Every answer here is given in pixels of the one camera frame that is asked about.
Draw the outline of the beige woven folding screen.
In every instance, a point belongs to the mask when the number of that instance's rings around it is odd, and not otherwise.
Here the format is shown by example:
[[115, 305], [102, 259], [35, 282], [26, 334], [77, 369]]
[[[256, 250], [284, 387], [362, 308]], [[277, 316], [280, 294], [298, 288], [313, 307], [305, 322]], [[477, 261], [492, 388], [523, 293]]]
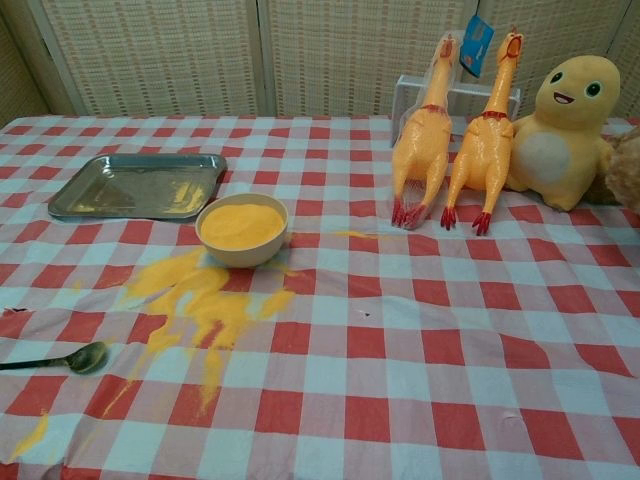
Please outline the beige woven folding screen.
[[0, 0], [0, 125], [21, 116], [376, 115], [440, 36], [523, 33], [529, 113], [576, 55], [619, 68], [640, 116], [640, 0]]

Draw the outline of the yellow plush duck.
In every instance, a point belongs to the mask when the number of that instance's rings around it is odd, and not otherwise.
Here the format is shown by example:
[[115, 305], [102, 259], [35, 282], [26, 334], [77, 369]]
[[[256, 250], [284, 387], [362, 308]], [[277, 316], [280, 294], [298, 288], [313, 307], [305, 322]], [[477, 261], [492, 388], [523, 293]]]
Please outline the yellow plush duck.
[[596, 55], [570, 58], [542, 82], [534, 112], [513, 123], [506, 186], [532, 190], [570, 211], [609, 166], [613, 148], [602, 127], [620, 94], [620, 73]]

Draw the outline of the rectangular metal tray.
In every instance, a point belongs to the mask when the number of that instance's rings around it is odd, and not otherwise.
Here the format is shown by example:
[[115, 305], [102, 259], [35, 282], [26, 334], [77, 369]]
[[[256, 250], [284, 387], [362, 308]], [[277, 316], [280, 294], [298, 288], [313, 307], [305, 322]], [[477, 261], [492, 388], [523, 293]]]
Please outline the rectangular metal tray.
[[218, 189], [219, 154], [104, 154], [89, 160], [51, 198], [54, 217], [189, 219]]

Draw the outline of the red white checkered tablecloth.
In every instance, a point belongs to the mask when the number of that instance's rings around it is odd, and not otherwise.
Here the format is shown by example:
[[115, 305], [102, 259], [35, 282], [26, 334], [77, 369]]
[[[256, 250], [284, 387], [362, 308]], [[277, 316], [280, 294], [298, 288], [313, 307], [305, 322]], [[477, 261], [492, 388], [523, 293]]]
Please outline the red white checkered tablecloth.
[[[500, 196], [391, 226], [384, 117], [21, 118], [0, 129], [0, 480], [640, 480], [640, 216]], [[210, 265], [191, 223], [50, 217], [104, 153], [219, 153], [284, 249], [218, 274], [220, 318], [133, 287]]]

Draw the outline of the dark metal spoon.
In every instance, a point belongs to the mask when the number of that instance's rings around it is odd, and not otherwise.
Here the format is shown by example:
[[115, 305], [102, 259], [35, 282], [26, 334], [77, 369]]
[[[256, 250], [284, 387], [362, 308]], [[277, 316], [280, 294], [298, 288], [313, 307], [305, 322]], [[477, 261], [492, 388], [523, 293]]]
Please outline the dark metal spoon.
[[0, 371], [28, 368], [68, 367], [74, 373], [86, 374], [97, 370], [107, 360], [107, 357], [107, 345], [104, 342], [93, 342], [63, 357], [1, 363]]

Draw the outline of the blue hang tag card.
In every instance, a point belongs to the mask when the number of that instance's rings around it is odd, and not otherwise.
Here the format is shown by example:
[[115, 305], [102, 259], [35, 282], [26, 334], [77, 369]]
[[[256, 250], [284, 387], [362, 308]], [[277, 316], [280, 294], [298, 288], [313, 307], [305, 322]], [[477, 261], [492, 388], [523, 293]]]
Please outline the blue hang tag card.
[[464, 32], [460, 47], [459, 61], [462, 67], [473, 77], [479, 78], [485, 56], [495, 30], [477, 14], [471, 17]]

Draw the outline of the beige bowl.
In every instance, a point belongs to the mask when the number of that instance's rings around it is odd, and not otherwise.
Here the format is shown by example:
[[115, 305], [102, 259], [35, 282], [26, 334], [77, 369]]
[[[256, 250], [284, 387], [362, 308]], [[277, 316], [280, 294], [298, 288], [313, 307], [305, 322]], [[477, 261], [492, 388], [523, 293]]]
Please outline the beige bowl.
[[[273, 240], [246, 250], [222, 250], [204, 242], [200, 234], [201, 222], [204, 216], [213, 208], [226, 204], [255, 203], [275, 208], [284, 220], [283, 231]], [[220, 263], [237, 268], [253, 267], [271, 259], [282, 247], [288, 227], [288, 211], [284, 204], [276, 198], [260, 193], [239, 193], [225, 196], [208, 205], [198, 216], [196, 234], [208, 252]]]

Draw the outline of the plastic-wrapped yellow rubber chicken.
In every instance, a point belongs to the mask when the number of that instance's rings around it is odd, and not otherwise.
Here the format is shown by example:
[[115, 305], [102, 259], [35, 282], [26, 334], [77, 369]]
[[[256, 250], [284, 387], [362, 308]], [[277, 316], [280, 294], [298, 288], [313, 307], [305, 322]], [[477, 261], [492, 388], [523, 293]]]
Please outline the plastic-wrapped yellow rubber chicken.
[[406, 230], [424, 222], [445, 177], [452, 132], [448, 94], [462, 40], [460, 31], [441, 36], [414, 109], [405, 114], [394, 145], [391, 223]]

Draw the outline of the brown teddy bear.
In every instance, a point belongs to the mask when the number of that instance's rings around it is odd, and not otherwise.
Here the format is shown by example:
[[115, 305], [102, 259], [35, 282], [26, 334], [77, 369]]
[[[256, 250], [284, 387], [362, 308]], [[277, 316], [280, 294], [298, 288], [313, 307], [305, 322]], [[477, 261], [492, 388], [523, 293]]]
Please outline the brown teddy bear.
[[640, 215], [640, 125], [605, 142], [610, 150], [608, 166], [596, 174], [583, 200], [593, 204], [619, 203]]

